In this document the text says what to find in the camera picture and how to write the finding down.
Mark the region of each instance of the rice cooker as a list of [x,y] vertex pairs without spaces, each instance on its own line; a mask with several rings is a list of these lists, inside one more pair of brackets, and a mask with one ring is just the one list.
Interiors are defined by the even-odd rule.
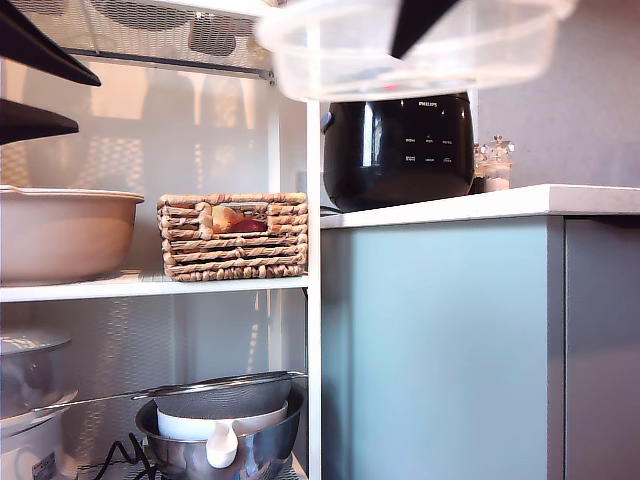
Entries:
[[9,436],[2,436],[0,456],[3,480],[73,480],[77,465],[64,454],[62,413]]
[[325,188],[343,211],[456,197],[471,187],[466,93],[332,103],[322,131]]

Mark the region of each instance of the transparent lid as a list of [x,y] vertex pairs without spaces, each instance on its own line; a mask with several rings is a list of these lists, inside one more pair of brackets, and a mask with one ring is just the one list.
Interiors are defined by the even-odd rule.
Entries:
[[576,1],[460,0],[401,60],[390,55],[401,0],[300,0],[274,9],[256,34],[290,98],[410,98],[540,75]]
[[15,355],[36,350],[53,350],[71,342],[69,334],[40,327],[3,329],[0,355]]

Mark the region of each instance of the white countertop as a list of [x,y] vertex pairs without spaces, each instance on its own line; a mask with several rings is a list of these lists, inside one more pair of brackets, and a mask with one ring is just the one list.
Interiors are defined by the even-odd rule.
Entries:
[[355,228],[532,215],[640,215],[640,188],[535,185],[327,216],[321,226]]

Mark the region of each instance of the cabinet door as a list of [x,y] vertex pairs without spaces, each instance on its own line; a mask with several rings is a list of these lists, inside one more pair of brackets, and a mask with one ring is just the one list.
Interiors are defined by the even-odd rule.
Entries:
[[562,233],[323,232],[323,478],[562,479]]
[[565,225],[567,480],[640,478],[640,228]]

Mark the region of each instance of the black rice cooker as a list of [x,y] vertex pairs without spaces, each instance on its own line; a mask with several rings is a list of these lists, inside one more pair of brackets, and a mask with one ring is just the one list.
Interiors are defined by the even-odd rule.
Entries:
[[322,131],[325,188],[343,211],[466,195],[471,187],[466,93],[332,103]]

